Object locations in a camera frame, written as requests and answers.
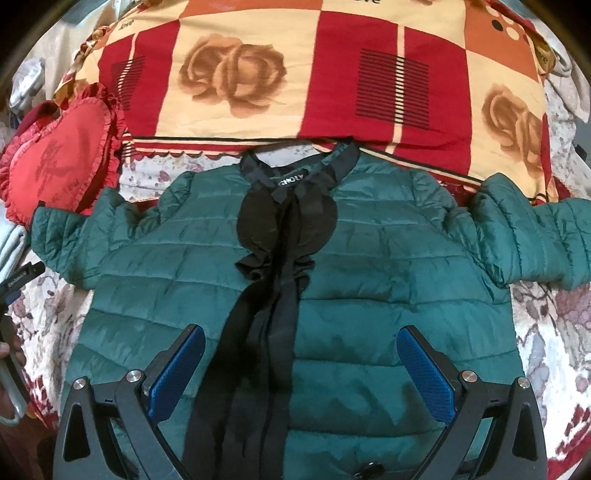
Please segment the quilted jacket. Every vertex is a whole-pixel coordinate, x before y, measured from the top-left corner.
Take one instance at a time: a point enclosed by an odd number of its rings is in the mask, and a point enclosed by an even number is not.
[[[288,195],[297,188],[288,180],[304,185],[309,170],[330,165],[344,149],[303,173],[283,170],[281,181],[272,172],[274,183],[255,182],[259,193]],[[395,335],[402,326],[416,325],[460,370],[510,383],[523,371],[509,284],[572,289],[591,281],[590,202],[531,207],[496,174],[469,207],[458,207],[424,171],[364,153],[355,160],[324,191],[336,206],[334,231],[310,254],[309,283],[299,289],[285,480],[350,480],[369,462],[387,471],[420,463],[443,426],[400,364]],[[76,378],[116,381],[147,366],[188,323],[203,327],[205,356],[161,424],[183,460],[193,452],[186,442],[193,401],[233,306],[253,282],[237,268],[252,256],[237,228],[254,188],[244,170],[242,162],[186,172],[145,213],[107,188],[90,217],[45,207],[34,215],[35,253],[68,282],[95,290],[63,398]],[[256,229],[264,212],[250,214]]]

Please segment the red heart-shaped pillow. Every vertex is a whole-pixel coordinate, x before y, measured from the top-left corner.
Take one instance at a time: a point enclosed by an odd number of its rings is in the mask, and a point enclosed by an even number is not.
[[[93,84],[59,119],[14,138],[0,160],[7,218],[29,227],[39,202],[90,214],[102,189],[117,186],[124,129],[119,103]]]

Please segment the jacket neck tag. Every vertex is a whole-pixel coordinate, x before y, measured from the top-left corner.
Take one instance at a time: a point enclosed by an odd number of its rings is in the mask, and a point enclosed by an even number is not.
[[[307,175],[308,175],[307,170],[305,170],[305,169],[300,170],[294,174],[291,174],[289,177],[285,177],[285,178],[279,180],[277,182],[277,184],[282,187],[288,187],[289,185],[293,185],[293,184],[299,182],[300,180],[304,180],[304,178],[306,178]]]

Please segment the black ribbon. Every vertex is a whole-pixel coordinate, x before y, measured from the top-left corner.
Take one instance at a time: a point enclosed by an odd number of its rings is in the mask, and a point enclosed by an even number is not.
[[[242,159],[252,187],[236,230],[251,253],[236,267],[253,283],[228,316],[193,405],[183,455],[193,478],[282,478],[298,304],[314,268],[311,255],[335,231],[329,191],[358,158],[352,144],[294,186],[276,185],[269,174],[282,170],[253,154]]]

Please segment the silver bolt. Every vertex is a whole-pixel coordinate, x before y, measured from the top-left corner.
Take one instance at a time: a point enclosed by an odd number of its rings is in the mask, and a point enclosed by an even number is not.
[[[86,386],[86,380],[84,380],[84,378],[78,378],[77,380],[74,380],[74,383],[72,384],[72,387],[74,387],[74,390],[81,390],[85,386]]]
[[[462,378],[469,383],[474,383],[478,380],[478,375],[476,375],[472,370],[464,370],[462,372]]]
[[[519,377],[517,379],[517,383],[519,384],[519,386],[521,388],[530,388],[530,386],[531,386],[530,381],[527,380],[527,378],[525,378],[525,377]]]
[[[126,376],[125,379],[129,382],[129,383],[135,383],[137,382],[140,378],[142,378],[142,372],[140,372],[139,370],[132,370],[131,372],[129,372]]]

